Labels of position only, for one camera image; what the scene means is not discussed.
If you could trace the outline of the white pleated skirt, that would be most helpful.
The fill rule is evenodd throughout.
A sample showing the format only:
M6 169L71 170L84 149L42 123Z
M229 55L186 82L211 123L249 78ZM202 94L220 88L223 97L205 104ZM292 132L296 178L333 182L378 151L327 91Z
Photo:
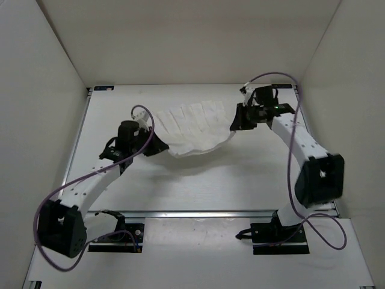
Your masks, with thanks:
M175 158L212 152L235 135L221 101L183 104L157 112L154 120L156 135Z

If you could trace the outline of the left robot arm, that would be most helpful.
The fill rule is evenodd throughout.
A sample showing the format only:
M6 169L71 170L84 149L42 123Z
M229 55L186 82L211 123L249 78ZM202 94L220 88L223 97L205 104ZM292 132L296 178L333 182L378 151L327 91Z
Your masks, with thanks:
M88 211L107 187L124 174L135 156L150 157L168 149L152 128L123 121L117 136L106 143L91 173L75 181L70 191L57 200L43 202L35 224L39 245L74 258L89 241L124 237L127 233L122 214L107 209L93 214Z

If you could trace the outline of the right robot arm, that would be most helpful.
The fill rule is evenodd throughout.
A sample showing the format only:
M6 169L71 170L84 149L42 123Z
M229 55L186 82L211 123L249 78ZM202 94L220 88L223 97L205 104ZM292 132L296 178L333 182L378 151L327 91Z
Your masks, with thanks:
M298 178L290 185L289 204L277 211L278 221L270 225L273 239L283 241L291 226L299 224L319 206L342 196L345 161L331 154L309 134L295 110L278 99L278 89L271 85L240 89L244 100L237 104L231 131L255 129L267 124L285 145L300 167Z

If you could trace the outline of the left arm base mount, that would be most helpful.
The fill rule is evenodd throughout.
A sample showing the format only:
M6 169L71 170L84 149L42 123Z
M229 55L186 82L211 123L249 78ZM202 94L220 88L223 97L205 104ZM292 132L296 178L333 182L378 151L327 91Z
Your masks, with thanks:
M118 212L103 210L95 216L113 217L117 222L112 235L98 237L88 245L89 252L141 253L143 251L145 224L131 222Z

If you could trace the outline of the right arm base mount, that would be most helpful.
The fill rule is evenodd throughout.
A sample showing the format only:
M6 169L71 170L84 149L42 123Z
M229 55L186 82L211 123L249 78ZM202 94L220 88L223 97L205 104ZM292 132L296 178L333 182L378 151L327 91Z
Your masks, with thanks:
M308 255L306 233L302 225L282 226L276 212L268 223L251 223L235 238L251 240L254 255Z

